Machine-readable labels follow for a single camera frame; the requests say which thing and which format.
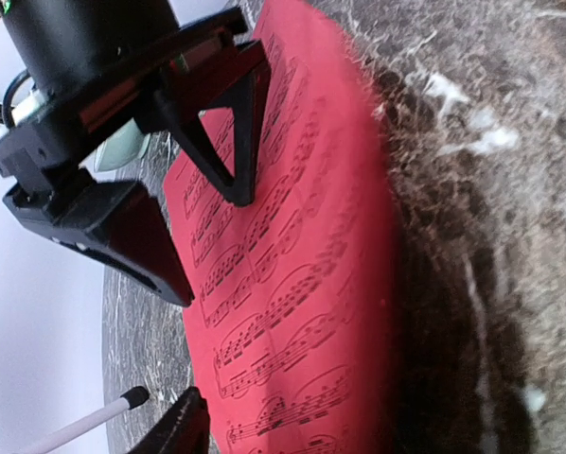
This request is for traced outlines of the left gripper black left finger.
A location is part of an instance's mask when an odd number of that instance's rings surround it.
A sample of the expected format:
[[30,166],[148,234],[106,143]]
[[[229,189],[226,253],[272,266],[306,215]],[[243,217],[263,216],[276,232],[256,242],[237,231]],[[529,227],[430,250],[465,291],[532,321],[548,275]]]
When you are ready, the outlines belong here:
[[197,387],[189,387],[129,454],[207,454],[210,415]]

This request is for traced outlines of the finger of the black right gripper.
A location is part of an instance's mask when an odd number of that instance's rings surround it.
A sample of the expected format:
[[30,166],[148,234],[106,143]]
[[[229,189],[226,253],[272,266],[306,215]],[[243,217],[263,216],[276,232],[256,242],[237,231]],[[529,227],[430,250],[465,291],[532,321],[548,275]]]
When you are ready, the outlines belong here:
[[66,207],[52,235],[168,303],[189,306],[194,298],[160,204],[138,181],[90,185]]

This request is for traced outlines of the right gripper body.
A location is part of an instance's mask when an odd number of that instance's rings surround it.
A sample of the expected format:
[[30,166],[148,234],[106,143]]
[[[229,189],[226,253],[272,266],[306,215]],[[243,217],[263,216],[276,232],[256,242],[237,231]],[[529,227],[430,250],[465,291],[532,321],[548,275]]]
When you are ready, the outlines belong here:
[[5,205],[26,227],[54,227],[95,181],[82,161],[130,120],[156,124],[152,96],[168,68],[187,73],[246,32],[239,8],[180,25],[169,7],[0,7],[41,101],[16,121],[3,99],[0,175]]

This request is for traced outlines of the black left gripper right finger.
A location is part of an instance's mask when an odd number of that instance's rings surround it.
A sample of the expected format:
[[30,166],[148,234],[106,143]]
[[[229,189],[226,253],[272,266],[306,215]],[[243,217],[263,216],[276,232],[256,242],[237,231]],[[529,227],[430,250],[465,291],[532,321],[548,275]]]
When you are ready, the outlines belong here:
[[269,63],[261,41],[228,47],[187,73],[168,68],[152,96],[167,130],[225,201],[255,199]]

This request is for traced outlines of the white perforated music stand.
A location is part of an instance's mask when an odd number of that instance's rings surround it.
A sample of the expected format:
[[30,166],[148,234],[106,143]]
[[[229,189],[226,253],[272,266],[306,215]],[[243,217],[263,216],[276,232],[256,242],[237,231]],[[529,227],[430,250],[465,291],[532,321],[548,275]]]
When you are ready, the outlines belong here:
[[79,420],[61,428],[31,445],[18,450],[23,454],[45,454],[50,453],[80,436],[104,425],[118,415],[144,405],[150,398],[150,392],[144,386],[136,386],[122,395],[115,401],[109,403]]

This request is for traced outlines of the red sheet music paper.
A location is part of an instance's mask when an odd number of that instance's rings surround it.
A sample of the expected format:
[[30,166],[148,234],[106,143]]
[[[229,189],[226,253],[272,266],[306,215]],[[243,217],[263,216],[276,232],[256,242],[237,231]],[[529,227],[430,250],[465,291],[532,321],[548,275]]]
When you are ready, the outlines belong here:
[[273,70],[255,202],[185,155],[164,183],[195,383],[223,453],[389,453],[396,236],[372,94],[307,3],[266,2],[255,35]]

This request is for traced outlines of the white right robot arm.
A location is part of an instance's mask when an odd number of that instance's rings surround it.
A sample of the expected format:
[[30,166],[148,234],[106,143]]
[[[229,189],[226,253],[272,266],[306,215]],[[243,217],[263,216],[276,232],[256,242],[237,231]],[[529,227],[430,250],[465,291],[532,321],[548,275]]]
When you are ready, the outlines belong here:
[[194,294],[158,200],[134,180],[100,183],[82,166],[134,121],[167,131],[237,206],[254,201],[271,70],[240,8],[180,25],[167,1],[0,1],[42,96],[15,122],[5,98],[4,204],[30,232],[113,267],[165,301]]

